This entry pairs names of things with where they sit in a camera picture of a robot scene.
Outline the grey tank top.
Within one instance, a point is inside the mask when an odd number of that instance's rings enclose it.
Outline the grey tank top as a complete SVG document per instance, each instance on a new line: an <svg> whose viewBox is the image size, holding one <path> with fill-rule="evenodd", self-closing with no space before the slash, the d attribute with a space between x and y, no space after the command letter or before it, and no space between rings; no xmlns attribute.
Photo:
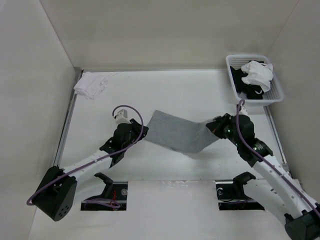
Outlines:
<svg viewBox="0 0 320 240"><path fill-rule="evenodd" d="M144 139L183 154L197 154L219 140L207 128L208 123L208 120L193 122L155 110Z"/></svg>

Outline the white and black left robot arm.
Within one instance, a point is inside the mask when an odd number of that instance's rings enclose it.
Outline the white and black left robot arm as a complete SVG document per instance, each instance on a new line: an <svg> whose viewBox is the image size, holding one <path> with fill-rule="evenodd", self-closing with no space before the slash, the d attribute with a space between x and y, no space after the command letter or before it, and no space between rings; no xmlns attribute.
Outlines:
<svg viewBox="0 0 320 240"><path fill-rule="evenodd" d="M77 186L90 177L107 177L98 170L111 159L110 167L121 161L128 148L142 140L148 133L147 126L133 118L127 123L119 123L113 136L89 158L72 165L68 169L53 166L47 170L34 196L28 203L35 205L55 222L61 220L71 209Z"/></svg>

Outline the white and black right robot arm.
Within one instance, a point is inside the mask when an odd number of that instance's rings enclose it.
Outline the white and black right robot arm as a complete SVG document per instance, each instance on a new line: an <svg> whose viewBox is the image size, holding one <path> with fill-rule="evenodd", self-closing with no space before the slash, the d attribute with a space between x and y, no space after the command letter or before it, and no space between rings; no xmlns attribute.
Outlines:
<svg viewBox="0 0 320 240"><path fill-rule="evenodd" d="M320 204L303 191L277 161L272 150L255 136L255 127L247 115L226 113L206 124L219 139L236 146L239 156L259 173L264 182L244 172L233 178L232 192L248 197L271 213L292 240L320 238Z"/></svg>

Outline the folded white tank top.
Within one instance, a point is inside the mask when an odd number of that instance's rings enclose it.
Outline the folded white tank top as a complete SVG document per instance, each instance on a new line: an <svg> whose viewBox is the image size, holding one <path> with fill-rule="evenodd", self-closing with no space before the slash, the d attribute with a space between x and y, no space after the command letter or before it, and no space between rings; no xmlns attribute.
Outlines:
<svg viewBox="0 0 320 240"><path fill-rule="evenodd" d="M85 72L75 84L73 90L75 95L84 96L86 99L95 100L107 87L109 80L120 72Z"/></svg>

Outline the crumpled white tank top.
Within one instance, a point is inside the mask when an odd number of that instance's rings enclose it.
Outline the crumpled white tank top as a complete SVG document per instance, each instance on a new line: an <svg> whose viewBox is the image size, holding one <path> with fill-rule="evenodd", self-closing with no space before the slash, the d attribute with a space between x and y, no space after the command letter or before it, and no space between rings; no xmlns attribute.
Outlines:
<svg viewBox="0 0 320 240"><path fill-rule="evenodd" d="M244 83L258 85L265 93L271 89L271 81L274 78L272 63L266 64L252 60L243 65L241 70L248 73L246 77L242 78Z"/></svg>

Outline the black garment in basket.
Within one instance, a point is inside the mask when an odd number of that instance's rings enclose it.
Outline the black garment in basket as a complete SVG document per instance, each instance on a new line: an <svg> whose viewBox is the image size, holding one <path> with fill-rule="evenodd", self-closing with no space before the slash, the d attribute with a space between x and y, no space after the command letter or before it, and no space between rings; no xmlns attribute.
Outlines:
<svg viewBox="0 0 320 240"><path fill-rule="evenodd" d="M229 67L231 75L235 85L236 92L238 94L244 94L249 100L262 100L265 93L259 85L246 84L242 78L248 76L246 71L242 71L240 68L235 69L232 66Z"/></svg>

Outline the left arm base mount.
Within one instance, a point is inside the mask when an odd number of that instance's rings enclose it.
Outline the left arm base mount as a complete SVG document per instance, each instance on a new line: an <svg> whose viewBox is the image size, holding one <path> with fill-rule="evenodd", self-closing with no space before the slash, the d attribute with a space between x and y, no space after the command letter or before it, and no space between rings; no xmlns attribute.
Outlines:
<svg viewBox="0 0 320 240"><path fill-rule="evenodd" d="M103 189L97 194L92 194L81 202L81 211L126 211L128 188L127 181L113 181L107 175L99 172L94 175L94 180L102 184Z"/></svg>

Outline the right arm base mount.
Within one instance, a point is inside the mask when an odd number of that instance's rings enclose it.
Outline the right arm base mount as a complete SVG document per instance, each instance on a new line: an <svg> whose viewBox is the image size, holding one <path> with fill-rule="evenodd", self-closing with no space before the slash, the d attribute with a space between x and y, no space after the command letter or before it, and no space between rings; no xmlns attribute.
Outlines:
<svg viewBox="0 0 320 240"><path fill-rule="evenodd" d="M232 180L216 181L216 196L220 211L264 211L265 208L257 201L245 195L244 185L256 177L244 172Z"/></svg>

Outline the metal table edge rail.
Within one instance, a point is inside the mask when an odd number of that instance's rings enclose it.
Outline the metal table edge rail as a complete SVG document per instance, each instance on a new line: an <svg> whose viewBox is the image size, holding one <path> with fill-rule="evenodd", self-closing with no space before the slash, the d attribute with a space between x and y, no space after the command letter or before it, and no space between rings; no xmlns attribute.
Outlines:
<svg viewBox="0 0 320 240"><path fill-rule="evenodd" d="M52 166L57 166L57 167L60 166L61 161L62 161L62 155L64 152L64 148L65 148L65 144L66 144L66 140L67 140L67 136L68 136L68 132L69 132L69 128L70 128L71 118L73 115L75 102L77 99L77 96L75 95L74 87L78 83L78 81L80 80L80 78L82 77L83 72L84 72L84 70L81 69L80 67L74 67L73 69L75 72L75 77L72 82L72 88L71 88L71 92L70 92L69 102L67 105L60 137L57 142L56 152L55 152L54 158L52 160Z"/></svg>

